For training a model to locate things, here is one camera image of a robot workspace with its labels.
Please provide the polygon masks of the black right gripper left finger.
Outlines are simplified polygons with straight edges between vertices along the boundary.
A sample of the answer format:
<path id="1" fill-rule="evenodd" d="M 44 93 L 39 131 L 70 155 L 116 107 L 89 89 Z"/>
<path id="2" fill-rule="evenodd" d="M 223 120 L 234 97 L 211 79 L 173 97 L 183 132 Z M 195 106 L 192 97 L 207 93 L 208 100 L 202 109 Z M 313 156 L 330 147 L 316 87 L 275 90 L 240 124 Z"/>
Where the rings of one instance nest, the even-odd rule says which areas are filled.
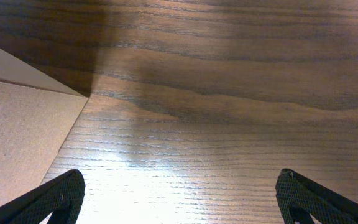
<path id="1" fill-rule="evenodd" d="M 0 207 L 0 223 L 76 223 L 85 196 L 82 173 L 72 169 Z"/>

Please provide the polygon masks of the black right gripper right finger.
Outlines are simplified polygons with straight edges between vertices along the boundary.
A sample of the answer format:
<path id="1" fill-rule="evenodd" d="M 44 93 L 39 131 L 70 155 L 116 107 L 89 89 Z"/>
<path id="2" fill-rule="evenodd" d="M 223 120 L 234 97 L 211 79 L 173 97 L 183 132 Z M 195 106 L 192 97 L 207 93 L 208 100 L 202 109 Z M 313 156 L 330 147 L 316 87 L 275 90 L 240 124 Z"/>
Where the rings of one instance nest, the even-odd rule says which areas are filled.
<path id="1" fill-rule="evenodd" d="M 291 169 L 282 169 L 276 199 L 285 224 L 358 224 L 358 203 L 333 192 Z"/>

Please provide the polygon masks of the brown cardboard box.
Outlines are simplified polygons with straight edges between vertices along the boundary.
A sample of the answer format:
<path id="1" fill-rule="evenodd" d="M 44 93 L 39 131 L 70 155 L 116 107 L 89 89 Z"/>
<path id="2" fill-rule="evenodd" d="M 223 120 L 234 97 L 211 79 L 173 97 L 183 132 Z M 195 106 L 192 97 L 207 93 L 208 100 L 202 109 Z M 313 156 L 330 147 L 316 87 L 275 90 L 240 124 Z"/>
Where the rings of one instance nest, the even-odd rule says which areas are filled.
<path id="1" fill-rule="evenodd" d="M 40 185 L 87 101 L 0 49 L 0 206 Z"/>

